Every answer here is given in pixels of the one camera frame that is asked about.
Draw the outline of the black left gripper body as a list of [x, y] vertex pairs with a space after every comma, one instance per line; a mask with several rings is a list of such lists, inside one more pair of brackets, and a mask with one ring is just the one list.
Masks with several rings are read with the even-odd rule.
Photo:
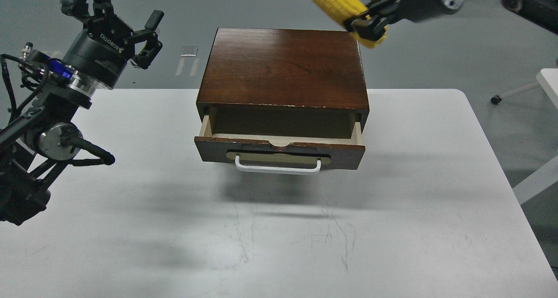
[[88, 21], [65, 54], [65, 64], [113, 89], [134, 54], [124, 44], [132, 31], [123, 21]]

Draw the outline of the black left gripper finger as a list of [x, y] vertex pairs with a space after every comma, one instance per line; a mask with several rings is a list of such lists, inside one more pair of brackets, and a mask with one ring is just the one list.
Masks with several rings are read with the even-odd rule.
[[112, 0], [60, 0], [61, 12], [88, 26], [94, 20], [111, 24], [116, 20]]
[[148, 18], [144, 29], [132, 32], [128, 38], [129, 44], [145, 43], [143, 49], [131, 59], [132, 65], [135, 68], [147, 69], [161, 51], [162, 43], [159, 41], [156, 29], [164, 16], [165, 13], [163, 11], [154, 10]]

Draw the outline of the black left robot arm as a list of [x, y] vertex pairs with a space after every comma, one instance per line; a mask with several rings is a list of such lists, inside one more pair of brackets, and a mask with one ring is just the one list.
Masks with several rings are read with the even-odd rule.
[[84, 139], [72, 123], [92, 95], [112, 90], [128, 62], [147, 69], [162, 49], [154, 10], [134, 31], [111, 0], [61, 0], [61, 11], [82, 23], [63, 58], [28, 42], [19, 57], [1, 55], [10, 119], [1, 130], [1, 220], [21, 225], [45, 211], [49, 187], [67, 166], [112, 165], [115, 157]]

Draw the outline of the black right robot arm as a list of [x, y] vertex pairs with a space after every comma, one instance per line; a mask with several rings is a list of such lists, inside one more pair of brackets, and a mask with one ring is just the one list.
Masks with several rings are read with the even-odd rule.
[[[378, 41], [385, 28], [401, 20], [414, 23], [456, 14], [466, 0], [371, 0], [341, 23], [362, 39]], [[554, 34], [558, 31], [557, 0], [500, 0], [508, 11]]]

